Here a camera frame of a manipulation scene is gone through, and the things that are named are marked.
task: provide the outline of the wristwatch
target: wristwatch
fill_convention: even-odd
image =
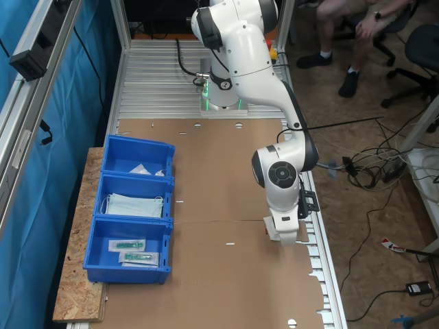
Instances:
[[[381,19],[381,13],[380,12],[373,12],[375,15],[375,20],[376,22],[379,21]]]

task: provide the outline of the hole in cardboard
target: hole in cardboard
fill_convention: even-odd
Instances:
[[[294,319],[289,319],[289,320],[288,320],[288,326],[289,326],[290,328],[295,328],[295,327],[297,327],[297,322],[296,322],[296,320],[294,320]]]

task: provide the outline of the floor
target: floor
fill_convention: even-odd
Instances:
[[[297,69],[294,63],[299,57],[319,50],[314,27],[315,11],[315,8],[296,11],[298,40],[295,45],[287,46],[294,91],[310,126],[384,116],[380,122],[395,130],[425,107],[426,101],[417,96],[395,103],[387,110],[380,107],[382,99],[416,86],[416,83],[401,76],[393,80],[387,79],[387,58],[376,49],[370,54],[370,59],[361,72],[356,96],[353,99],[339,97],[337,91],[342,85],[351,60],[351,41],[334,43],[332,66],[306,71]],[[431,0],[421,4],[399,36],[407,40],[411,31],[419,25],[436,21],[439,21],[439,3]],[[394,67],[425,75],[407,61],[404,56],[404,44],[395,35],[389,35],[385,44],[397,56]],[[408,127],[402,133],[407,134],[409,130]],[[336,161],[338,164],[341,163],[342,156],[352,156],[357,151],[366,147],[376,147],[384,141],[383,132],[375,121],[318,130],[313,132],[313,137],[320,152],[320,161]],[[439,132],[436,132],[426,135],[423,141],[433,143],[438,137]],[[371,159],[364,160],[364,165],[378,160]],[[392,186],[380,182],[375,189],[387,189],[374,193],[349,184],[345,173],[337,172],[334,178],[327,170],[316,168],[313,170],[313,176],[339,286],[348,273],[349,258],[357,251],[368,233],[366,213],[382,208],[392,188],[395,188],[387,207],[370,214],[372,233],[352,261],[351,275],[342,291],[347,319],[363,315],[373,297],[382,291],[404,289],[408,282],[433,282],[428,264],[418,263],[416,258],[409,254],[388,251],[380,244],[382,239],[387,237],[397,245],[423,249],[436,238],[431,221],[408,174]],[[364,319],[349,323],[348,327],[401,328],[401,325],[391,325],[390,320],[400,315],[416,315],[429,309],[418,305],[421,299],[422,297],[409,297],[402,293],[386,294],[375,302]],[[435,301],[432,307],[434,306],[439,306],[439,302]],[[439,318],[415,328],[438,326]]]

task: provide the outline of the shorts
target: shorts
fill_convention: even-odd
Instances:
[[[368,14],[373,14],[373,12],[379,12],[382,7],[390,2],[392,2],[392,0],[347,0],[347,5],[352,14],[359,14],[360,12],[365,12],[366,10],[368,11]],[[386,27],[397,19],[404,9],[405,7],[400,9],[398,12],[383,17],[380,20],[382,28]]]

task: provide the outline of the surgical mask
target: surgical mask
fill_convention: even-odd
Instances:
[[[101,205],[101,213],[106,201],[107,215],[125,215],[159,218],[162,215],[163,198],[141,199],[137,197],[125,197],[119,194],[109,195]]]

